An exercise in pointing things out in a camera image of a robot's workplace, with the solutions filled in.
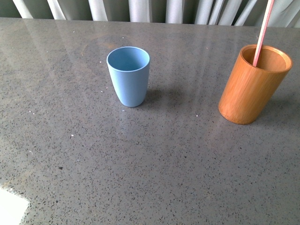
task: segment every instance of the plastic cup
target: plastic cup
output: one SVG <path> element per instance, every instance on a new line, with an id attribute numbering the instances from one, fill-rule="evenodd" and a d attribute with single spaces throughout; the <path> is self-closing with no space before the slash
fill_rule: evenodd
<path id="1" fill-rule="evenodd" d="M 254 67 L 255 49 L 256 45 L 241 49 L 218 105 L 233 123 L 252 123 L 293 66 L 286 53 L 263 45 Z"/>
<path id="2" fill-rule="evenodd" d="M 141 48 L 121 47 L 111 51 L 106 62 L 120 102 L 127 107 L 140 105 L 148 87 L 149 54 Z"/>

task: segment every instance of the bamboo cup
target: bamboo cup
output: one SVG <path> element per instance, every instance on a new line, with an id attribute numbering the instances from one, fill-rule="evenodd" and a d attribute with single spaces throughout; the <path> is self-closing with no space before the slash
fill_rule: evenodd
<path id="1" fill-rule="evenodd" d="M 220 113 L 233 123 L 252 123 L 293 65 L 286 53 L 263 45 L 254 67 L 255 49 L 241 49 L 219 102 Z"/>

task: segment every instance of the table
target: table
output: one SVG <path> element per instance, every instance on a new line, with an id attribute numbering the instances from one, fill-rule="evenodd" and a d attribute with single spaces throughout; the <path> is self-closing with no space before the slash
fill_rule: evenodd
<path id="1" fill-rule="evenodd" d="M 257 120 L 218 102 L 258 27 L 0 19 L 0 186 L 21 224 L 299 224 L 300 30 L 264 44 L 293 68 Z M 151 56 L 145 101 L 118 100 L 117 47 Z"/>

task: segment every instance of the red and white straw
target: red and white straw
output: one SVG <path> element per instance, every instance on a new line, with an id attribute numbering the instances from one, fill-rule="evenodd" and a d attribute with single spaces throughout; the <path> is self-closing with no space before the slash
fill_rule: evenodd
<path id="1" fill-rule="evenodd" d="M 253 59 L 253 66 L 254 67 L 256 67 L 256 65 L 257 65 L 259 53 L 260 53 L 262 45 L 263 45 L 264 34 L 266 33 L 266 30 L 267 30 L 267 26 L 268 26 L 268 22 L 269 22 L 269 18 L 270 18 L 270 15 L 271 15 L 273 4 L 274 4 L 274 0 L 269 0 L 268 1 L 266 12 L 264 14 L 263 21 L 262 21 L 261 32 L 259 34 L 259 38 L 258 38 L 258 42 L 257 42 L 257 46 L 256 46 L 256 51 L 255 51 L 255 55 L 254 55 L 254 59 Z"/>

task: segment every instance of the white curtain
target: white curtain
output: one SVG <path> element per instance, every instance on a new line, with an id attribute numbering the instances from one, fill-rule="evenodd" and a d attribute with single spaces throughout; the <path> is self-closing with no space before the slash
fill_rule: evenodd
<path id="1" fill-rule="evenodd" d="M 0 17 L 261 26 L 268 0 L 0 0 Z M 271 27 L 300 27 L 300 0 L 275 0 Z"/>

